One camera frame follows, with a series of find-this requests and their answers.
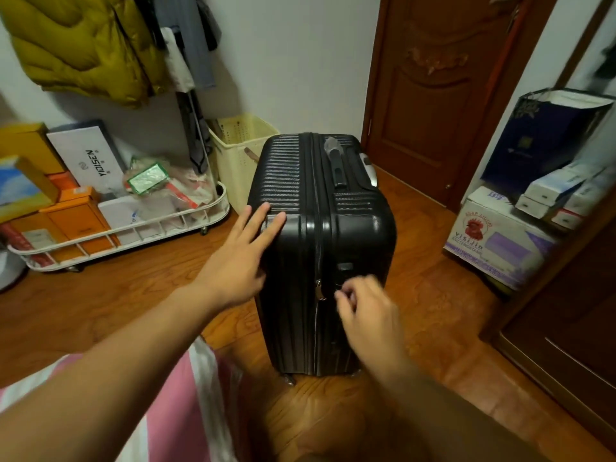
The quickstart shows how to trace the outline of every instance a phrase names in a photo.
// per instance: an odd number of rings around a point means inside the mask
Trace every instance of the hand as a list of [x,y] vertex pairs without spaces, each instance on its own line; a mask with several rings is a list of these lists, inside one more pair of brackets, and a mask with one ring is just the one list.
[[216,312],[247,302],[263,288],[266,276],[259,269],[261,256],[287,219],[280,212],[255,239],[269,208],[269,203],[264,202],[248,221],[252,208],[246,206],[225,244],[210,256],[191,284],[212,298]]
[[347,280],[335,296],[349,344],[370,372],[385,378],[408,362],[400,312],[376,277]]

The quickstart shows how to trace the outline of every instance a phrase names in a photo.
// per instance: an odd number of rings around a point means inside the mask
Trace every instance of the wooden floor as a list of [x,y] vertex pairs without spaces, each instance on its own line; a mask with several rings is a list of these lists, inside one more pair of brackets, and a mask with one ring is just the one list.
[[[472,271],[444,256],[454,215],[380,172],[398,225],[386,289],[400,305],[406,344],[437,380],[554,461],[614,460],[612,454],[477,334],[499,304]],[[232,221],[94,263],[82,273],[29,273],[0,295],[0,387],[70,352],[83,352],[165,298],[225,239]],[[253,302],[216,318],[206,340],[252,380],[251,433],[261,454],[282,461],[307,452],[334,460],[408,460],[408,429],[366,374],[298,378],[273,371]]]

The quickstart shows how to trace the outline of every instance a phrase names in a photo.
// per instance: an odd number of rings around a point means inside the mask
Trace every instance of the yellow puffer jacket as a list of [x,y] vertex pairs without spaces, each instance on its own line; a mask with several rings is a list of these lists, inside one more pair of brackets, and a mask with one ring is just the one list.
[[107,97],[128,107],[165,91],[162,53],[134,0],[0,0],[21,67],[43,90]]

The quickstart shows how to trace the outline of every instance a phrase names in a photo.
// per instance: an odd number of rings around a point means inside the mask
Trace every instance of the laundry basket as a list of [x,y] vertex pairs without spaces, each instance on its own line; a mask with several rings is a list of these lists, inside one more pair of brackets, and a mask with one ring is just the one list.
[[231,207],[239,213],[248,202],[263,145],[269,137],[280,132],[250,113],[219,118],[217,123],[218,129],[212,129],[216,126],[209,127],[216,147],[219,179],[227,187]]

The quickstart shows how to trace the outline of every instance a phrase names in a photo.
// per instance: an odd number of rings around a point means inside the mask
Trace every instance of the door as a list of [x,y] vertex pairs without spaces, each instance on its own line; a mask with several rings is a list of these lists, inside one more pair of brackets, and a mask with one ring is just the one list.
[[445,203],[507,53],[520,0],[390,0],[368,154]]
[[504,327],[497,340],[519,350],[523,355],[515,361],[612,450],[616,450],[615,256],[613,219]]

